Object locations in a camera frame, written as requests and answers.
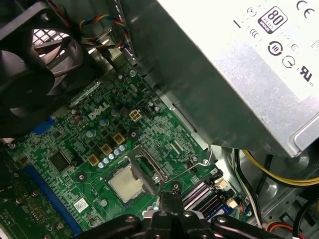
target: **green circuit board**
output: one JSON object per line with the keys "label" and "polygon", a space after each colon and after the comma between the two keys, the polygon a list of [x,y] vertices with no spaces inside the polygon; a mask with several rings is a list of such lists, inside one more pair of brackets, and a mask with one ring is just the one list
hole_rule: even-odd
{"label": "green circuit board", "polygon": [[[142,212],[156,203],[157,195],[147,192],[123,200],[110,183],[129,165],[126,156],[138,145],[168,179],[209,155],[130,64],[94,82],[54,119],[48,132],[31,134],[8,153],[21,167],[35,166],[84,231],[122,214],[142,218]],[[125,151],[99,168],[97,163],[108,156],[103,150],[111,148],[114,154],[120,145]],[[154,175],[147,163],[140,163],[150,177]],[[176,181],[187,191],[214,168],[213,162],[198,166]],[[171,190],[172,183],[164,189]]]}
{"label": "green circuit board", "polygon": [[70,229],[28,175],[5,152],[0,153],[0,163],[3,233],[10,239],[70,238]]}

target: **black fan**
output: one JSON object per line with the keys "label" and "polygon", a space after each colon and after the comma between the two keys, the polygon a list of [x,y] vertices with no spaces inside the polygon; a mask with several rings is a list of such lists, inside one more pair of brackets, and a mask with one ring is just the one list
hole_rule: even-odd
{"label": "black fan", "polygon": [[[68,36],[33,46],[35,29]],[[0,29],[0,137],[29,132],[100,74],[62,19],[32,5]]]}

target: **sticker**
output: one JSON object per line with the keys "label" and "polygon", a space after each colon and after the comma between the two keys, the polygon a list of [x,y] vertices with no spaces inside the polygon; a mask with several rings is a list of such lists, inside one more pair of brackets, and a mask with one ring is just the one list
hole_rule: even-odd
{"label": "sticker", "polygon": [[0,238],[1,239],[9,239],[5,232],[0,228]]}
{"label": "sticker", "polygon": [[86,209],[88,206],[89,205],[87,204],[87,202],[85,202],[84,198],[81,198],[74,204],[74,207],[79,213],[83,212],[83,210]]}
{"label": "sticker", "polygon": [[275,6],[259,18],[258,23],[268,34],[273,34],[287,20],[287,16]]}
{"label": "sticker", "polygon": [[299,100],[318,96],[319,1],[250,4],[234,26]]}

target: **integrated circuit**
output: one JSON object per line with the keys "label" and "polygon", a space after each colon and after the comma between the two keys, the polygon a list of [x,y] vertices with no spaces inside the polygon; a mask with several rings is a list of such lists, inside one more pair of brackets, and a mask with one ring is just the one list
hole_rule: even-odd
{"label": "integrated circuit", "polygon": [[66,159],[66,157],[61,151],[55,153],[51,158],[49,158],[49,160],[53,164],[53,166],[59,171],[59,173],[62,173],[65,169],[67,169],[70,166],[69,161]]}
{"label": "integrated circuit", "polygon": [[108,183],[123,203],[127,203],[143,192],[143,182],[140,179],[134,179],[129,165],[115,173]]}

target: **ce mark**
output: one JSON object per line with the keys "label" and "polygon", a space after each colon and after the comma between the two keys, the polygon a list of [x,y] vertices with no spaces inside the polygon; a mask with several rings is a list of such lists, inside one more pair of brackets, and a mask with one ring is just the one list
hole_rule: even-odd
{"label": "ce mark", "polygon": [[[308,2],[306,2],[305,0],[300,0],[298,1],[296,7],[298,9],[298,11],[300,11],[300,5],[302,5],[302,3],[308,5]],[[307,18],[308,15],[310,15],[310,12],[313,11],[315,12],[315,10],[313,8],[307,8],[305,11],[304,11],[304,17]]]}

